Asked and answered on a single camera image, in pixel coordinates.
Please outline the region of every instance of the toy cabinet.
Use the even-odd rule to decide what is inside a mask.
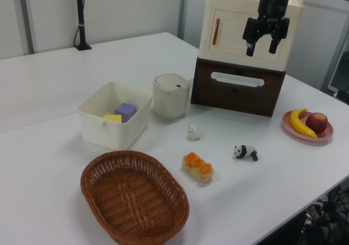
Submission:
[[[288,1],[290,25],[276,53],[264,35],[250,57],[242,36],[248,18],[258,18],[259,0],[205,0],[191,103],[272,116],[304,3]]]

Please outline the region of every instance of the foam block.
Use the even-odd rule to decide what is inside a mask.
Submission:
[[[136,111],[136,107],[127,103],[123,103],[115,109],[114,113],[115,115],[121,115],[122,122],[127,122],[132,118],[134,114],[136,114]]]
[[[121,115],[104,115],[104,118],[117,123],[122,122]]]

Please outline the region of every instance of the white figurine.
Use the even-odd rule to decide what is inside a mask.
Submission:
[[[189,126],[187,138],[189,138],[191,140],[199,140],[200,137],[201,137],[201,135],[200,135],[200,131],[198,130],[198,128],[195,125],[191,124]]]
[[[237,159],[242,159],[246,155],[251,156],[255,162],[258,160],[257,150],[255,148],[245,145],[241,145],[239,147],[235,146],[234,156]]]

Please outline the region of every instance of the yellow block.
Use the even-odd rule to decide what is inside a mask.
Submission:
[[[121,123],[121,115],[104,115],[104,118],[110,121]]]

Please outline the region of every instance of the bread roll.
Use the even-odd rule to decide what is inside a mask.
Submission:
[[[213,168],[210,163],[206,163],[195,152],[190,152],[183,157],[182,167],[194,178],[201,182],[212,180]]]

